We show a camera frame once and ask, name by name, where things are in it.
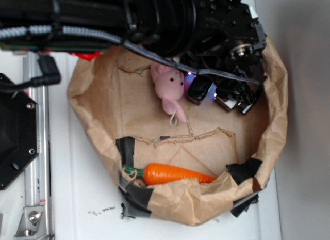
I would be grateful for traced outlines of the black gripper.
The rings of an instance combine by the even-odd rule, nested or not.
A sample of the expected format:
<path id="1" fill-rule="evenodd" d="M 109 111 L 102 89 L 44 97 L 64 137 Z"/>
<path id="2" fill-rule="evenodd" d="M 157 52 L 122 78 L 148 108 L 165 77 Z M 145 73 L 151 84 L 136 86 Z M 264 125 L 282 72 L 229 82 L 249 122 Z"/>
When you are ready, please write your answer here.
<path id="1" fill-rule="evenodd" d="M 202 95 L 203 76 L 242 80 L 240 71 L 262 62 L 267 46 L 259 20 L 242 0 L 193 0 L 194 29 L 189 47 L 181 56 L 185 71 L 185 95 Z M 246 115 L 257 103 L 262 85 L 253 90 L 247 82 L 225 79 L 216 85 L 214 101 L 227 112 Z"/>

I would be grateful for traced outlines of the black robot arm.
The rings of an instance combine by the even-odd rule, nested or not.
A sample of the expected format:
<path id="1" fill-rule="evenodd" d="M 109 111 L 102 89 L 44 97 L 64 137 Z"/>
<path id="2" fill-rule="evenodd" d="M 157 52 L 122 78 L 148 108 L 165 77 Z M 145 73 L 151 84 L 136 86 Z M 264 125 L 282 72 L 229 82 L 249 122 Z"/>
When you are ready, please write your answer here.
<path id="1" fill-rule="evenodd" d="M 246 114 L 259 99 L 251 68 L 266 34 L 242 0 L 1 0 L 1 49 L 95 54 L 123 46 L 195 75 L 188 99 L 212 85 L 225 109 Z"/>

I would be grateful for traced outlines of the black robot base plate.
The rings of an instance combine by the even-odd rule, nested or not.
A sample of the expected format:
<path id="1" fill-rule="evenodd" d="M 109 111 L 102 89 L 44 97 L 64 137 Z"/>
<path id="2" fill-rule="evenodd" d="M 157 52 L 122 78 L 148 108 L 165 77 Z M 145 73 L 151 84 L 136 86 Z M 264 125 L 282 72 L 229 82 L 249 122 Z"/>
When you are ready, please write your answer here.
<path id="1" fill-rule="evenodd" d="M 38 155 L 37 109 L 25 92 L 1 93 L 1 190 Z"/>

